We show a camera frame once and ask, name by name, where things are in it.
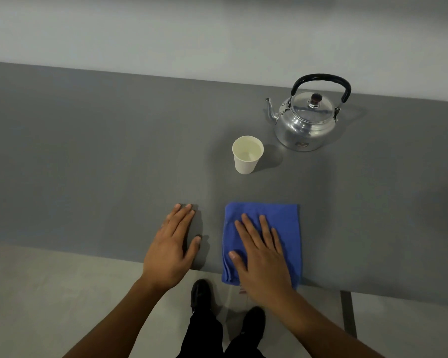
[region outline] forearm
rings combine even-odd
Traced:
[[[63,358],[126,358],[151,310],[158,292],[139,279],[123,300]]]
[[[381,355],[348,335],[294,291],[285,294],[272,311],[313,358],[381,358]]]

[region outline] black shoe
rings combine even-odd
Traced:
[[[253,307],[247,312],[242,322],[241,335],[249,339],[251,346],[259,345],[266,329],[266,313],[261,307]]]
[[[191,290],[191,309],[194,313],[198,310],[211,309],[211,287],[204,279],[199,279],[194,283]]]

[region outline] blue towel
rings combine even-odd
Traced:
[[[279,233],[284,258],[290,273],[294,289],[300,282],[302,271],[302,250],[300,248],[299,216],[297,205],[277,205],[267,203],[233,202],[226,206],[223,232],[223,283],[239,285],[239,275],[234,268],[229,251],[237,251],[247,264],[247,254],[241,237],[234,226],[234,221],[242,221],[241,215],[246,213],[259,233],[262,233],[259,215],[265,215],[269,228],[274,227]]]

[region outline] person's right arm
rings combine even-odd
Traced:
[[[313,358],[382,358],[292,289],[277,231],[273,228],[271,233],[265,216],[259,219],[262,238],[245,214],[242,223],[235,222],[247,252],[247,267],[238,253],[229,253],[249,296],[274,313]]]

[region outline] silver kettle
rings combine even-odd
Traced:
[[[337,107],[319,93],[296,94],[300,85],[317,80],[334,82],[345,88]],[[294,151],[308,152],[321,147],[325,138],[334,129],[340,108],[347,101],[351,91],[350,83],[344,78],[330,74],[309,74],[294,83],[290,98],[280,105],[278,113],[273,111],[270,98],[266,98],[268,117],[275,123],[274,131],[277,138]]]

